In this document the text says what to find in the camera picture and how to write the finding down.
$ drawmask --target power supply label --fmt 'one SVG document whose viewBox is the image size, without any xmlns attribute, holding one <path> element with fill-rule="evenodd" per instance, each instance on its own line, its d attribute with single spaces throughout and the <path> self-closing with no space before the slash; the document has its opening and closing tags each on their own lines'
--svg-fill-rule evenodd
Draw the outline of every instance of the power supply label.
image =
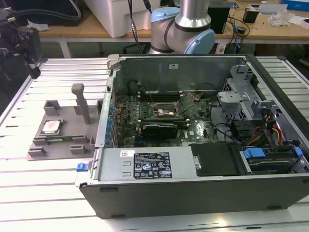
<svg viewBox="0 0 309 232">
<path fill-rule="evenodd" d="M 172 178 L 169 153 L 135 153 L 133 173 L 137 180 Z"/>
</svg>

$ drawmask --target motherboard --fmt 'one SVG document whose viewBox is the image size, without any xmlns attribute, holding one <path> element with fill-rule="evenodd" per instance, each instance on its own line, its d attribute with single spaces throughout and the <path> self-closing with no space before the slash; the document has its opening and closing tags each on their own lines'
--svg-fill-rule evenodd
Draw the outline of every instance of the motherboard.
<svg viewBox="0 0 309 232">
<path fill-rule="evenodd" d="M 186 93 L 176 101 L 148 96 L 116 95 L 119 147 L 188 146 L 218 142 L 210 123 L 213 98 Z"/>
</svg>

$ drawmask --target connector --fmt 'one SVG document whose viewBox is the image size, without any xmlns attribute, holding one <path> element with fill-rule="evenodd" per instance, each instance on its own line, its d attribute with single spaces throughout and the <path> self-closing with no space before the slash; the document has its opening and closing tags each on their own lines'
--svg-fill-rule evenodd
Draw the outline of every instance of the connector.
<svg viewBox="0 0 309 232">
<path fill-rule="evenodd" d="M 143 0 L 143 1 L 144 1 L 144 5 L 145 5 L 146 9 L 147 9 L 150 13 L 152 13 L 152 11 L 151 11 L 151 4 L 150 4 L 149 0 Z"/>
<path fill-rule="evenodd" d="M 237 33 L 239 35 L 245 35 L 246 34 L 246 28 L 243 28 L 243 27 L 236 27 L 237 28 Z"/>
</svg>

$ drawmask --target sticker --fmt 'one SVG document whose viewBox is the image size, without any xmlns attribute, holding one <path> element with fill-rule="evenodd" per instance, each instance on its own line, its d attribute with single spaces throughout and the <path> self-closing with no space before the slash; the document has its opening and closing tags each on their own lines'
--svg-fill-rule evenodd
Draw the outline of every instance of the sticker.
<svg viewBox="0 0 309 232">
<path fill-rule="evenodd" d="M 46 139 L 47 142 L 53 143 L 53 142 L 63 142 L 63 139 Z"/>
<path fill-rule="evenodd" d="M 133 157 L 135 151 L 134 150 L 121 150 L 120 157 Z"/>
<path fill-rule="evenodd" d="M 170 64 L 169 69 L 178 69 L 178 64 Z"/>
<path fill-rule="evenodd" d="M 172 178 L 169 153 L 161 152 L 134 154 L 134 178 Z"/>
</svg>

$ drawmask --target white box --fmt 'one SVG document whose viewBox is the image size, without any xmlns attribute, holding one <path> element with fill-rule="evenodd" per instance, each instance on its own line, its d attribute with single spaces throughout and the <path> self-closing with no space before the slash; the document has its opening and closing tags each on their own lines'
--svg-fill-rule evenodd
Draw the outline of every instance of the white box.
<svg viewBox="0 0 309 232">
<path fill-rule="evenodd" d="M 89 9 L 111 37 L 124 36 L 131 32 L 130 11 L 127 0 L 84 0 Z M 160 0 L 149 0 L 151 10 L 160 7 Z M 133 19 L 137 30 L 151 29 L 150 12 L 143 0 L 132 1 Z"/>
</svg>

